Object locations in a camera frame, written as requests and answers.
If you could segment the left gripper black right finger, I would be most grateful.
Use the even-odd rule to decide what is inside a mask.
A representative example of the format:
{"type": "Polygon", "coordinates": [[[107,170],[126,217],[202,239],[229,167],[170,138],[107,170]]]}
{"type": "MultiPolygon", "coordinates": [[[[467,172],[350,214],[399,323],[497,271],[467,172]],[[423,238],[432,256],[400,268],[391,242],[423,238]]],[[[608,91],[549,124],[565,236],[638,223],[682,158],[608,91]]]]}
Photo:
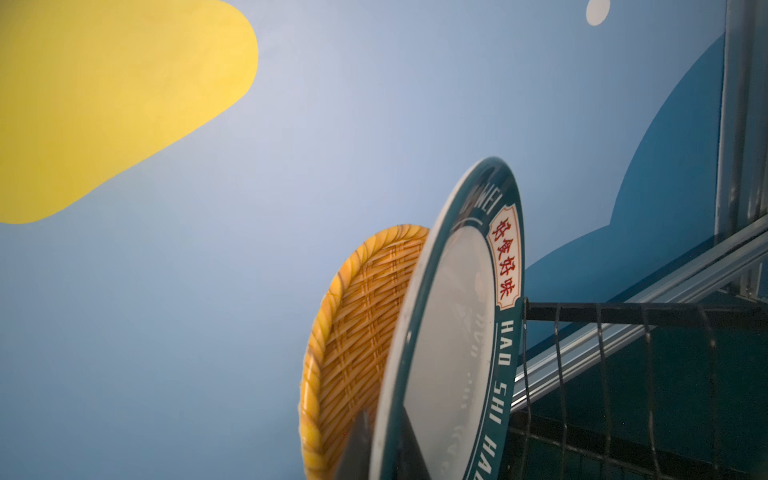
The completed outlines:
{"type": "Polygon", "coordinates": [[[401,428],[396,450],[395,478],[397,480],[430,480],[407,411],[402,410],[401,428]]]}

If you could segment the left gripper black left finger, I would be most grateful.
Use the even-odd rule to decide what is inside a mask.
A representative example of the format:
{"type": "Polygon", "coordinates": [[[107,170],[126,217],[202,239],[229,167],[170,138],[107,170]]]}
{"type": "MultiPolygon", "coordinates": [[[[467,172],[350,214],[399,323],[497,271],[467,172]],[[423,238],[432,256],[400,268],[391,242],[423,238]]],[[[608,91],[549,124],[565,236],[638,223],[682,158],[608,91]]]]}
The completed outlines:
{"type": "Polygon", "coordinates": [[[335,472],[335,480],[368,480],[372,445],[369,415],[361,410],[355,417],[335,472]]]}

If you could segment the woven bamboo plate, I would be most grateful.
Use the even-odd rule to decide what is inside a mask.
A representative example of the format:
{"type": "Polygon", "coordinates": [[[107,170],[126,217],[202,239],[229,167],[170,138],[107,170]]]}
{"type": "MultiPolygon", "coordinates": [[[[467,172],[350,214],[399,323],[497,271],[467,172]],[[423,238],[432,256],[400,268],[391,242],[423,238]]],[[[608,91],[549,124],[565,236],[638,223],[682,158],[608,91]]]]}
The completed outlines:
{"type": "Polygon", "coordinates": [[[428,233],[402,224],[369,237],[344,261],[321,301],[298,403],[309,479],[332,478],[357,415],[376,417],[398,316],[428,233]]]}

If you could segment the green-rimmed Hao Wei plate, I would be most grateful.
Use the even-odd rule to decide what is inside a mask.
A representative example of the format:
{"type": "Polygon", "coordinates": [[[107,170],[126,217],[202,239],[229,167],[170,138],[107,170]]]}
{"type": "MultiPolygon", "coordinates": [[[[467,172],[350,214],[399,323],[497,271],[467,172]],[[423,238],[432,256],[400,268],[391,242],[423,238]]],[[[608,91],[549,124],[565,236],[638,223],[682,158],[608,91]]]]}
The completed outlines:
{"type": "Polygon", "coordinates": [[[524,316],[515,177],[490,157],[457,183],[410,278],[372,435],[369,477],[396,479],[402,410],[431,479],[502,470],[524,316]]]}

